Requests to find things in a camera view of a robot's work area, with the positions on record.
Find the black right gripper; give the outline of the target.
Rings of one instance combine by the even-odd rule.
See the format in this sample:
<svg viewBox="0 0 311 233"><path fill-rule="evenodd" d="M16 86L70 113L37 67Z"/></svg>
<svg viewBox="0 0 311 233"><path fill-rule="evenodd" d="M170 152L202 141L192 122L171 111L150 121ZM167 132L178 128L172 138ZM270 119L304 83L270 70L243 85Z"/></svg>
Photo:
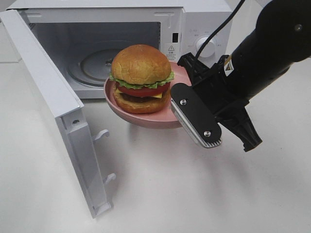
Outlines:
<svg viewBox="0 0 311 233"><path fill-rule="evenodd" d="M245 98L234 94L225 84L224 64L229 58L223 55L212 67L197 60L192 53L182 55L177 62L190 79L195 93L211 111L216 121L225 121L226 128L243 143L244 151L256 148L262 139L245 109L249 103Z"/></svg>

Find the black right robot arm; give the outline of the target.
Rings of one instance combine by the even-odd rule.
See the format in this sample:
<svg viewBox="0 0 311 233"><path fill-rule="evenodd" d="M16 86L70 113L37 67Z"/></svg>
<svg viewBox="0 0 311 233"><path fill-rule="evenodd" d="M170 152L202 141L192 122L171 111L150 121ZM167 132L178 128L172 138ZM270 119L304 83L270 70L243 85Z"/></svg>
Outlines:
<svg viewBox="0 0 311 233"><path fill-rule="evenodd" d="M311 3L273 0L266 4L255 29L212 67L197 55L183 55L190 85L171 88L172 111L193 141L213 148L221 144L221 127L242 142L245 151L261 143L245 109L250 99L311 55Z"/></svg>

